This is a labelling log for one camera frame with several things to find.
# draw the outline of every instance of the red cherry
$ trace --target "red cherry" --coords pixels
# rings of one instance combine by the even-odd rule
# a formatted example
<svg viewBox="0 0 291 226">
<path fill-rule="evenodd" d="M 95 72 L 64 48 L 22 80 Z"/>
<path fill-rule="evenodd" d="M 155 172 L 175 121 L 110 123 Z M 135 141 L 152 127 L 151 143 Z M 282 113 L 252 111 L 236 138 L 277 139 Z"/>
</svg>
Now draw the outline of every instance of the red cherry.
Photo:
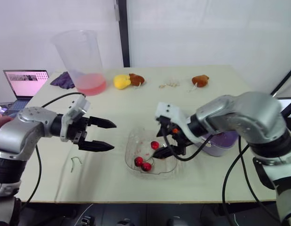
<svg viewBox="0 0 291 226">
<path fill-rule="evenodd" d="M 142 166 L 143 158 L 142 157 L 137 157 L 137 158 L 135 158 L 134 162 L 135 162 L 135 166 L 138 166 L 138 167 Z"/>
<path fill-rule="evenodd" d="M 150 143 L 150 146 L 151 146 L 152 149 L 157 150 L 159 148 L 160 144 L 157 141 L 152 141 Z"/>
<path fill-rule="evenodd" d="M 148 162 L 145 162 L 142 164 L 141 169 L 145 172 L 148 172 L 151 170 L 151 164 Z"/>
</svg>

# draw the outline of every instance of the yellow plush toy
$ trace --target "yellow plush toy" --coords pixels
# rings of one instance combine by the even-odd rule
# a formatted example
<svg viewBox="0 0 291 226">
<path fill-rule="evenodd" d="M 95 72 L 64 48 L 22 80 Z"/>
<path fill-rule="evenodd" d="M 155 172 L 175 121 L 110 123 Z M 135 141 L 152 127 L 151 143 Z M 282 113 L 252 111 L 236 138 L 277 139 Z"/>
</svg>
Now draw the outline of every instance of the yellow plush toy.
<svg viewBox="0 0 291 226">
<path fill-rule="evenodd" d="M 131 85 L 130 76 L 126 74 L 116 75 L 113 79 L 114 86 L 118 89 L 124 89 L 125 87 Z"/>
</svg>

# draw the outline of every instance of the brown plush toy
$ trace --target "brown plush toy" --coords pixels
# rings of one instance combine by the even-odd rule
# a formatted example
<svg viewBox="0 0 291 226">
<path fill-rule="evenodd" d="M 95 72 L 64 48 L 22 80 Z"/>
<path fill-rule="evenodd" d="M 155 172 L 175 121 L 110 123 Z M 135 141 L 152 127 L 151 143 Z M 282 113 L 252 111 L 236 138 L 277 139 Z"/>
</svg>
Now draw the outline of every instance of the brown plush toy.
<svg viewBox="0 0 291 226">
<path fill-rule="evenodd" d="M 197 87 L 204 87 L 208 84 L 209 77 L 205 74 L 199 75 L 192 78 L 192 83 L 195 85 L 197 83 Z"/>
<path fill-rule="evenodd" d="M 144 83 L 144 78 L 140 75 L 131 73 L 130 75 L 130 80 L 131 80 L 131 85 L 133 86 L 140 86 Z"/>
</svg>

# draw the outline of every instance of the table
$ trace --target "table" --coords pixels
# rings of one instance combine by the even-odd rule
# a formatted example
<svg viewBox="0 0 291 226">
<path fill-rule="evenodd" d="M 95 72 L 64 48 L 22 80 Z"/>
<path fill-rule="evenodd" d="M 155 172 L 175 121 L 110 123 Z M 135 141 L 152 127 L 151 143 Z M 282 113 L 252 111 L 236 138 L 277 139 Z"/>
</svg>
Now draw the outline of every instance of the table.
<svg viewBox="0 0 291 226">
<path fill-rule="evenodd" d="M 117 74 L 136 73 L 143 76 L 146 83 L 140 89 L 128 87 L 117 90 L 112 78 Z M 205 88 L 192 89 L 191 78 L 206 74 L 210 77 Z M 64 90 L 49 85 L 59 75 L 54 73 L 29 106 L 41 106 L 47 101 L 75 89 Z M 88 129 L 87 139 L 101 140 L 115 146 L 105 153 L 78 150 L 71 142 L 63 143 L 57 137 L 42 138 L 39 151 L 43 164 L 42 178 L 32 202 L 220 202 L 225 174 L 236 158 L 237 145 L 227 150 L 222 157 L 212 157 L 201 152 L 189 162 L 179 162 L 178 171 L 169 178 L 142 178 L 131 174 L 124 161 L 129 132 L 141 126 L 158 131 L 154 113 L 159 101 L 179 106 L 186 114 L 194 114 L 196 109 L 214 98 L 224 95 L 240 95 L 250 91 L 250 87 L 228 65 L 207 65 L 190 67 L 122 68 L 106 72 L 107 89 L 93 97 L 87 97 L 91 107 L 86 116 L 96 116 L 111 120 L 115 129 Z M 180 82 L 178 87 L 159 85 L 169 80 Z M 57 113 L 65 113 L 76 96 L 66 97 L 47 108 Z M 71 173 L 71 158 L 75 168 Z M 248 175 L 253 190 L 261 200 L 274 200 L 275 192 L 264 187 L 252 163 L 253 155 L 244 155 Z M 17 195 L 27 200 L 34 189 L 38 177 L 38 161 L 34 153 L 22 175 L 22 185 Z M 227 184 L 226 199 L 230 202 L 253 201 L 246 185 L 242 166 L 239 162 L 233 169 Z"/>
</svg>

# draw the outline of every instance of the laptop screen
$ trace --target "laptop screen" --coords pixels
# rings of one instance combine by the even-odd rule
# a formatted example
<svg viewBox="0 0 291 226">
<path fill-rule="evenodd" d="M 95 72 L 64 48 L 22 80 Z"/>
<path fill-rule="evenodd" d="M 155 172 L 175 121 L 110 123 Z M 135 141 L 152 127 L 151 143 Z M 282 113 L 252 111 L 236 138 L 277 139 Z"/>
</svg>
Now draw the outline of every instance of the laptop screen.
<svg viewBox="0 0 291 226">
<path fill-rule="evenodd" d="M 44 70 L 4 70 L 3 71 L 15 96 L 33 97 L 47 81 Z"/>
</svg>

